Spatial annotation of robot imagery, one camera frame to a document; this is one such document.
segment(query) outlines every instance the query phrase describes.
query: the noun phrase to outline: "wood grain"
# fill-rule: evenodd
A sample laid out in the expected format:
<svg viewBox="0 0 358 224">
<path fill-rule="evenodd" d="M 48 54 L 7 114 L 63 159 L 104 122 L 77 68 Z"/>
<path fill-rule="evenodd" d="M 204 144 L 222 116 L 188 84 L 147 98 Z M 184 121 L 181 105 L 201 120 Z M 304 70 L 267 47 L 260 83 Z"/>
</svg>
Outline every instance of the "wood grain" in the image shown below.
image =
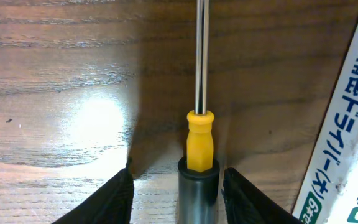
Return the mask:
<svg viewBox="0 0 358 224">
<path fill-rule="evenodd" d="M 189 0 L 0 0 L 0 223 L 56 220 L 128 153 L 132 222 L 175 223 L 195 9 Z M 211 3 L 216 155 L 288 211 L 357 16 L 358 0 Z"/>
</svg>

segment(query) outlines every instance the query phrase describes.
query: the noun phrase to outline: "black cylindrical holder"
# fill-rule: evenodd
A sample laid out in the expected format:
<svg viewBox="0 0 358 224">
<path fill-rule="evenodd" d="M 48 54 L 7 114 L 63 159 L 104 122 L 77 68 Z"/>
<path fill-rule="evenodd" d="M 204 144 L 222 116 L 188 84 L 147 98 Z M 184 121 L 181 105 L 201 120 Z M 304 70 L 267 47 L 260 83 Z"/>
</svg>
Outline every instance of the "black cylindrical holder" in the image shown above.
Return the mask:
<svg viewBox="0 0 358 224">
<path fill-rule="evenodd" d="M 179 224 L 216 223 L 216 199 L 219 185 L 219 162 L 211 169 L 195 172 L 187 169 L 186 157 L 178 163 Z"/>
</svg>

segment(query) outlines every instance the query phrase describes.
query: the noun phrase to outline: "yellow plastic handle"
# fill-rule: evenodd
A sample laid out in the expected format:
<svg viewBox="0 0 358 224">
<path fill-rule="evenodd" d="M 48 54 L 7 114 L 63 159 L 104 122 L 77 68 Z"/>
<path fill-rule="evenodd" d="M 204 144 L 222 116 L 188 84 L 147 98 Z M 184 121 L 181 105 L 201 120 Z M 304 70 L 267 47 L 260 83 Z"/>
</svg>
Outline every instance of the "yellow plastic handle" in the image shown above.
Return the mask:
<svg viewBox="0 0 358 224">
<path fill-rule="evenodd" d="M 214 144 L 212 140 L 212 122 L 214 114 L 197 115 L 194 111 L 187 114 L 189 135 L 187 137 L 187 169 L 204 172 L 212 168 Z"/>
</svg>

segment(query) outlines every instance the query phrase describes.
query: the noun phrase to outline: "white packaging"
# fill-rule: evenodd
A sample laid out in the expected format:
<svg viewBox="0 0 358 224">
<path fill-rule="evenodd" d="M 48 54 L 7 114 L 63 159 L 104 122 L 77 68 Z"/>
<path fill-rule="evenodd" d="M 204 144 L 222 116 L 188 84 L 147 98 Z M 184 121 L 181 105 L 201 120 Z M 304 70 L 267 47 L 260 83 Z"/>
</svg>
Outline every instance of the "white packaging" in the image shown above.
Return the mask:
<svg viewBox="0 0 358 224">
<path fill-rule="evenodd" d="M 358 25 L 293 215 L 305 224 L 358 223 Z"/>
</svg>

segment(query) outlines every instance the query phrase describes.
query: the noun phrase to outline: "screwdriver shaft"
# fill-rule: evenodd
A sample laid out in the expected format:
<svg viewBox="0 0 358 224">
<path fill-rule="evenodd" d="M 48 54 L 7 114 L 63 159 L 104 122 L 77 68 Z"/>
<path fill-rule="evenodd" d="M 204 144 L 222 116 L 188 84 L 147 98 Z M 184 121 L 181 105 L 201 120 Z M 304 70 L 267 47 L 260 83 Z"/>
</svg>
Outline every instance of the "screwdriver shaft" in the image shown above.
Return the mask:
<svg viewBox="0 0 358 224">
<path fill-rule="evenodd" d="M 195 114 L 206 114 L 209 0 L 197 0 Z"/>
</svg>

